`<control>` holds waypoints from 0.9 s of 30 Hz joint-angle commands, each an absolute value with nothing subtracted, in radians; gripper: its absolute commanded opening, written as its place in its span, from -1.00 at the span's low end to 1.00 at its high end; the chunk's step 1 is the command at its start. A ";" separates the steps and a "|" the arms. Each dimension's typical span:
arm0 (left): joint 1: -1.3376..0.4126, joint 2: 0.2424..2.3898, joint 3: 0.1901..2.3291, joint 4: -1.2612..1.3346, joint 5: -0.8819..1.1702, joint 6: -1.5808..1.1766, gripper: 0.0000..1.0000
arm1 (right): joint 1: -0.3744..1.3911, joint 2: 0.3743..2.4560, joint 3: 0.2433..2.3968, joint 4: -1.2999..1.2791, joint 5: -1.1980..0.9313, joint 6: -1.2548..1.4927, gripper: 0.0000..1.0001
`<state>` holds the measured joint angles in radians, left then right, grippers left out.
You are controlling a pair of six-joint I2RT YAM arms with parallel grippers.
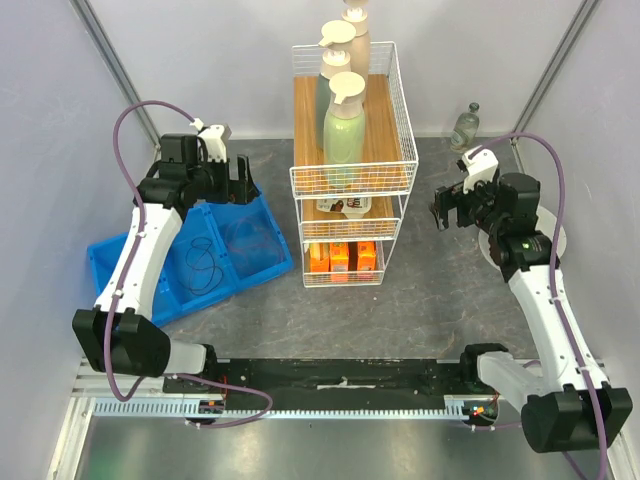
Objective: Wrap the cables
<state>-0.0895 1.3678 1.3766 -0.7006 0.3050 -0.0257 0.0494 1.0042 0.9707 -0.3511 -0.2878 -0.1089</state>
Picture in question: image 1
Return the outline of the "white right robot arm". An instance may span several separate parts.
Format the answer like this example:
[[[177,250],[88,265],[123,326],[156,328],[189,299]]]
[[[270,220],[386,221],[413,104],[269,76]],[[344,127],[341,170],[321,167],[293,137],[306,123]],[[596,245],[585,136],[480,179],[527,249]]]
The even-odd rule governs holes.
[[[459,227],[487,233],[493,262],[525,314],[541,362],[534,374],[499,344],[466,347],[458,381],[467,392],[498,391],[521,416],[537,453],[608,448],[633,409],[625,388],[614,388],[579,332],[551,239],[537,229],[541,185],[521,173],[436,190],[430,206],[439,228],[449,212]]]

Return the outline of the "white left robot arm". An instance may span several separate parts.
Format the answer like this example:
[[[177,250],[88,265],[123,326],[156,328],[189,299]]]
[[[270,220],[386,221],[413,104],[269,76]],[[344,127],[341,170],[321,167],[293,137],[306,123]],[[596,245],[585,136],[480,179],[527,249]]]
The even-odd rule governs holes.
[[[198,393],[218,385],[214,351],[171,341],[151,317],[162,267],[189,210],[199,201],[246,205],[260,194],[247,157],[238,156],[238,176],[230,177],[228,137],[224,125],[162,136],[160,160],[134,188],[131,227],[111,278],[93,308],[77,310],[72,320],[94,370],[139,377],[185,373]]]

